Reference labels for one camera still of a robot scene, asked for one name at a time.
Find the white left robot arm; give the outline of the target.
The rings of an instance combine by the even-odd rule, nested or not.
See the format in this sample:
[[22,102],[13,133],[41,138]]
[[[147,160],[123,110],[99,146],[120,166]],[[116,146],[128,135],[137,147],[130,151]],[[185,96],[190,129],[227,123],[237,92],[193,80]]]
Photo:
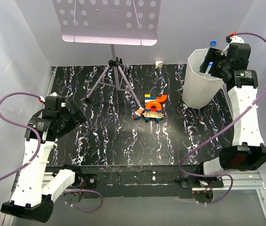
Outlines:
[[82,184],[79,167],[64,165],[53,179],[43,186],[48,157],[58,139],[76,129],[86,118],[74,100],[57,93],[39,100],[44,108],[28,121],[25,132],[24,168],[19,171],[16,188],[1,212],[45,223],[49,220],[56,199],[70,186]]

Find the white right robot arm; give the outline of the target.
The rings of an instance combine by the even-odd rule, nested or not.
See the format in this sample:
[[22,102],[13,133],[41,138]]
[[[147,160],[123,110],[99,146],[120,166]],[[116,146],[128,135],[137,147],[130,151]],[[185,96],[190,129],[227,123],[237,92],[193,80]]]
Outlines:
[[233,112],[233,142],[220,151],[219,157],[203,163],[203,171],[195,176],[201,187],[213,181],[212,175],[257,170],[266,162],[266,146],[259,130],[255,104],[258,76],[256,71],[247,69],[251,47],[235,34],[227,36],[226,41],[228,45],[224,50],[209,48],[199,71],[208,72],[226,84]]

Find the Pepsi label plastic bottle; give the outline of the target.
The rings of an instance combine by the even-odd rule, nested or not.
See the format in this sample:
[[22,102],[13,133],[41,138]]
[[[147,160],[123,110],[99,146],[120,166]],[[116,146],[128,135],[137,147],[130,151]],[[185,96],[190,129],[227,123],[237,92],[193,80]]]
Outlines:
[[[212,40],[212,41],[210,42],[210,44],[209,44],[209,47],[210,47],[210,48],[216,48],[216,47],[217,47],[217,42],[216,42],[215,40]],[[210,71],[212,65],[213,65],[213,62],[210,62],[210,63],[208,64],[208,67],[207,67],[206,72],[205,72],[205,77],[208,77],[208,76],[209,76],[209,71]]]

